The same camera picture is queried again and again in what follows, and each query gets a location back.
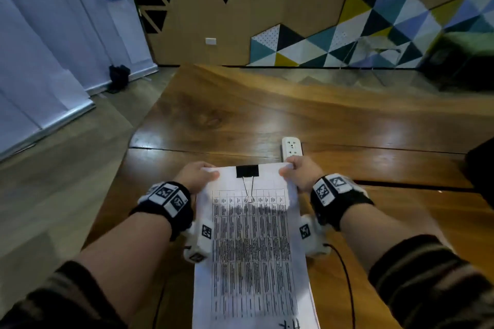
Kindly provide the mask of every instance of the striped sleeve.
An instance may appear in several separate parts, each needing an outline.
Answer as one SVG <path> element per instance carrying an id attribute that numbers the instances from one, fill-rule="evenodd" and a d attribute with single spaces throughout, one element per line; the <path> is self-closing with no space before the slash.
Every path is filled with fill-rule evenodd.
<path id="1" fill-rule="evenodd" d="M 63 264 L 0 320 L 0 329 L 25 326 L 127 327 L 90 272 L 74 261 Z"/>
<path id="2" fill-rule="evenodd" d="M 492 284 L 432 235 L 394 246 L 368 279 L 405 329 L 494 327 Z"/>

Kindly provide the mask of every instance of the wrist strap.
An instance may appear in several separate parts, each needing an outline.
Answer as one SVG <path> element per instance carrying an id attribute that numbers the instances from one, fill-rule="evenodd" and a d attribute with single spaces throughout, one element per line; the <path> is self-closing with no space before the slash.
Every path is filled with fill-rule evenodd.
<path id="1" fill-rule="evenodd" d="M 364 189 L 338 173 L 321 177 L 312 187 L 310 199 L 319 224 L 330 224 L 336 231 L 340 231 L 339 223 L 349 207 L 374 205 Z"/>
<path id="2" fill-rule="evenodd" d="M 130 211 L 129 216 L 137 212 L 164 216 L 171 225 L 171 241 L 190 228 L 194 220 L 189 190 L 174 181 L 151 186 L 146 195 L 139 198 L 137 207 Z"/>

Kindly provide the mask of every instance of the wall outlet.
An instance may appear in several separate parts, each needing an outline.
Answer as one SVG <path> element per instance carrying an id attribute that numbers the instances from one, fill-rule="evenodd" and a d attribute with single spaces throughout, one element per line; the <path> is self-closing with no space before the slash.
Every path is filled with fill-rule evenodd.
<path id="1" fill-rule="evenodd" d="M 281 140 L 281 155 L 283 161 L 293 155 L 302 156 L 302 143 L 294 136 L 286 136 Z"/>

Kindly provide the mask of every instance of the power strip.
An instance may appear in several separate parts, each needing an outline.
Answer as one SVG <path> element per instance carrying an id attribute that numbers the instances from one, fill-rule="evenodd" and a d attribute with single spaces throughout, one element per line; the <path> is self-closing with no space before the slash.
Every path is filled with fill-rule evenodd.
<path id="1" fill-rule="evenodd" d="M 288 157 L 303 156 L 302 143 L 294 136 L 286 136 L 281 140 L 281 157 L 285 161 Z"/>

